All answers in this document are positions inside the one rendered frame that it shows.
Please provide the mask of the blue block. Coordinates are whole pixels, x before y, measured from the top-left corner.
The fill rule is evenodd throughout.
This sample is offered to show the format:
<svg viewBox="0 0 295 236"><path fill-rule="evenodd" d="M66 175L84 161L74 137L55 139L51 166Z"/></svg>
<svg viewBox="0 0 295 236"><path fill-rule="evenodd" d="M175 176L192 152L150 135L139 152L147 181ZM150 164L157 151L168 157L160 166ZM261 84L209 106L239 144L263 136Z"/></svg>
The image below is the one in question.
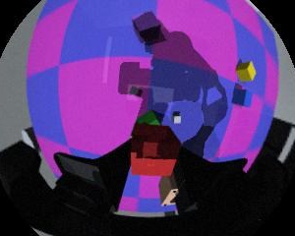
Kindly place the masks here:
<svg viewBox="0 0 295 236"><path fill-rule="evenodd" d="M233 101L231 102L235 103L235 105L251 107L251 102L253 102L251 97L253 97L253 92L248 89L234 89L233 97L231 97Z"/></svg>

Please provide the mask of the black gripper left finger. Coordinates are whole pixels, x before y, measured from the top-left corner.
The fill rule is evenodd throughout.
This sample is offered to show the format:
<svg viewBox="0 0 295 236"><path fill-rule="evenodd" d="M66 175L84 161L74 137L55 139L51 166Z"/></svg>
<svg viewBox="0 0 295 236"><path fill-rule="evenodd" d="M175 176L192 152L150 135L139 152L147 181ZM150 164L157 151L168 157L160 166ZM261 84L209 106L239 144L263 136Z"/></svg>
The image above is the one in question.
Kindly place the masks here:
<svg viewBox="0 0 295 236"><path fill-rule="evenodd" d="M119 211L124 186L127 184L129 168L131 168L131 139L122 146L110 150L100 158L77 157L65 152L53 153L61 174L69 174L77 180L99 186L105 197L109 211Z"/></svg>

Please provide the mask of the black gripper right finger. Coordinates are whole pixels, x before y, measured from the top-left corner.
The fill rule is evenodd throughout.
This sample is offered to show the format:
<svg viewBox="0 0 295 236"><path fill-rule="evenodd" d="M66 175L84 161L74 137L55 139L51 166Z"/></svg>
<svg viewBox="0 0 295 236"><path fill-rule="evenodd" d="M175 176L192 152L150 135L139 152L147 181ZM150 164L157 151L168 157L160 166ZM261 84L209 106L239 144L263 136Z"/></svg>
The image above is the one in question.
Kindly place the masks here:
<svg viewBox="0 0 295 236"><path fill-rule="evenodd" d="M211 162L180 146L172 172L174 172L175 182L178 184L183 211L198 209L196 205L213 188L215 182L219 181L219 178L245 169L245 165L247 165L247 158Z"/></svg>

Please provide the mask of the small white cube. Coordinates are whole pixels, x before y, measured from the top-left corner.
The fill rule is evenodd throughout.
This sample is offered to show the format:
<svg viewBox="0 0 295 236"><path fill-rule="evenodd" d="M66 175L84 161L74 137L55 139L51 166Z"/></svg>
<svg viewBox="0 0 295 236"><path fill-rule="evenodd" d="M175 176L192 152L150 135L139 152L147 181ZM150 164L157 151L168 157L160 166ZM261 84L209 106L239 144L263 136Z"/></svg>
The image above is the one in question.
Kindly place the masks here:
<svg viewBox="0 0 295 236"><path fill-rule="evenodd" d="M180 115L172 115L172 123L180 123Z"/></svg>

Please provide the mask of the red block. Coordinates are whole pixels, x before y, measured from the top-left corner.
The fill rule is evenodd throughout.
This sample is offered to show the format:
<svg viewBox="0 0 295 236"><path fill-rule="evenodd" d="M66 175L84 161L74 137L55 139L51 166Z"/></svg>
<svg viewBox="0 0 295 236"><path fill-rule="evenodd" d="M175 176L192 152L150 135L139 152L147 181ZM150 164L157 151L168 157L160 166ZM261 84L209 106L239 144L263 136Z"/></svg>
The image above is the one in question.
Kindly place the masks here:
<svg viewBox="0 0 295 236"><path fill-rule="evenodd" d="M131 174L171 176L181 145L170 127L137 123L131 140Z"/></svg>

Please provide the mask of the yellow cube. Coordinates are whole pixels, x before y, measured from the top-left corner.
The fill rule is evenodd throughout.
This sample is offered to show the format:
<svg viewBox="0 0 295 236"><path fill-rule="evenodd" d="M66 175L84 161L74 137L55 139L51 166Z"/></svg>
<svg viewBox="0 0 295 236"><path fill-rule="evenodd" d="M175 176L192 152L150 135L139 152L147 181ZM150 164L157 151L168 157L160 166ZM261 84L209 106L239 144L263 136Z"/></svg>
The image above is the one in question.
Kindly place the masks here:
<svg viewBox="0 0 295 236"><path fill-rule="evenodd" d="M235 68L235 74L238 74L238 78L241 82L246 82L246 80L249 82L256 73L253 62L239 63L238 68Z"/></svg>

